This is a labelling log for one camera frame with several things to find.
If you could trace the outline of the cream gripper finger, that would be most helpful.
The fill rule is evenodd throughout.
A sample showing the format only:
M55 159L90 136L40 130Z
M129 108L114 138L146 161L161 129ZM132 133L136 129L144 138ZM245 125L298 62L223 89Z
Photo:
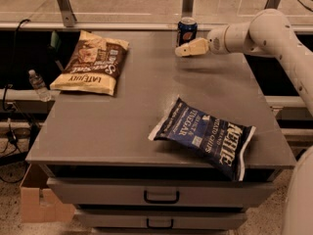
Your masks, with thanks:
M208 41L199 37L177 47L175 49L175 55L178 57L197 56L207 53L208 50Z

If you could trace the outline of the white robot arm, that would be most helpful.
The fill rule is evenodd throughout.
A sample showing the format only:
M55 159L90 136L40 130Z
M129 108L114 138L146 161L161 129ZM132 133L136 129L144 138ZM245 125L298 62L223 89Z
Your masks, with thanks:
M296 37L288 18L265 9L247 23L213 28L175 49L179 57L243 53L272 57L284 69L296 92L313 115L313 53ZM297 161L283 211L282 235L313 235L313 146Z

